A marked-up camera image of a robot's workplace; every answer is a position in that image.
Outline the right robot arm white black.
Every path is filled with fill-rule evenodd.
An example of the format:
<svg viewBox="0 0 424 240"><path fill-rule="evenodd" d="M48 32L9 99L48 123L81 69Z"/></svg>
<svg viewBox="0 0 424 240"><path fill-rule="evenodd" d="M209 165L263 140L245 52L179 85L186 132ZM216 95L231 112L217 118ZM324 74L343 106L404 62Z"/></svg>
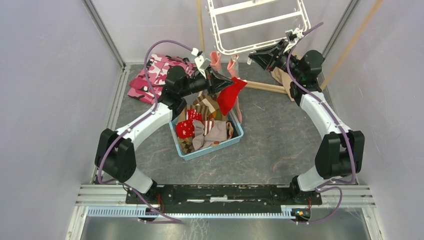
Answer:
<svg viewBox="0 0 424 240"><path fill-rule="evenodd" d="M317 50L309 50L297 58L293 50L283 39L250 53L248 57L268 72L282 70L289 75L290 96L307 113L321 136L314 166L294 177L288 191L293 203L302 204L311 191L321 191L324 186L334 183L356 183L362 168L365 136L360 130L352 130L343 123L328 105L318 83L325 61L323 55Z"/></svg>

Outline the pink sock green patches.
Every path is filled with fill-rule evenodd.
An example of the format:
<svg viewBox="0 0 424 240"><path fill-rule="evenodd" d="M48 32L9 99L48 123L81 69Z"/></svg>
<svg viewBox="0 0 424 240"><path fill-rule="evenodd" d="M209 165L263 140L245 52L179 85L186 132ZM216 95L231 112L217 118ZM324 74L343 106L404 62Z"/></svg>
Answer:
<svg viewBox="0 0 424 240"><path fill-rule="evenodd" d="M222 63L221 63L221 53L218 51L213 51L210 53L210 66L211 68L218 72L219 74L223 74Z"/></svg>

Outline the red sock white trim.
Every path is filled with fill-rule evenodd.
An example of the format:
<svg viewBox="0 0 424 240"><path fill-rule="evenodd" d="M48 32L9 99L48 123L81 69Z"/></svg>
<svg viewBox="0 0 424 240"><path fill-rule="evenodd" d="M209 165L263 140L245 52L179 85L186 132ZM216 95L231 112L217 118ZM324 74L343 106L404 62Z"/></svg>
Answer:
<svg viewBox="0 0 424 240"><path fill-rule="evenodd" d="M219 93L216 100L218 103L219 109L224 116L226 116L232 110L234 105L234 99L231 97L231 90L232 90L232 87L235 86L235 81L237 79L231 78L231 80L233 81L233 84L223 89ZM242 79L240 79L240 83L241 83L241 90L248 84L246 80L242 80Z"/></svg>

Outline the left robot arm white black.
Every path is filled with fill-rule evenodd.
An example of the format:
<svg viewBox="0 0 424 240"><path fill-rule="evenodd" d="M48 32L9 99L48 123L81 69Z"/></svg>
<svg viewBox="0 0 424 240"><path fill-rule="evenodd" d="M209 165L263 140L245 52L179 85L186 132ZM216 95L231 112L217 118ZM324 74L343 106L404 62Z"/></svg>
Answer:
<svg viewBox="0 0 424 240"><path fill-rule="evenodd" d="M112 182L126 184L138 191L145 204L157 198L155 181L137 168L135 151L153 132L177 118L187 106L185 97L201 91L215 94L233 81L208 67L204 73L188 75L181 66L168 70L158 101L138 118L119 128L106 128L100 134L95 166L112 177Z"/></svg>

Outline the white clip hanger frame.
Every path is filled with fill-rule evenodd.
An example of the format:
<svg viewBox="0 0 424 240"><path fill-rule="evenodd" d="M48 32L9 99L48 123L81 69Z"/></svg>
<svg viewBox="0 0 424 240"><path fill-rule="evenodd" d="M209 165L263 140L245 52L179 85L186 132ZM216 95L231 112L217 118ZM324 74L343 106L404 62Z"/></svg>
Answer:
<svg viewBox="0 0 424 240"><path fill-rule="evenodd" d="M206 9L223 56L246 55L287 40L287 30L312 27L302 0L209 0Z"/></svg>

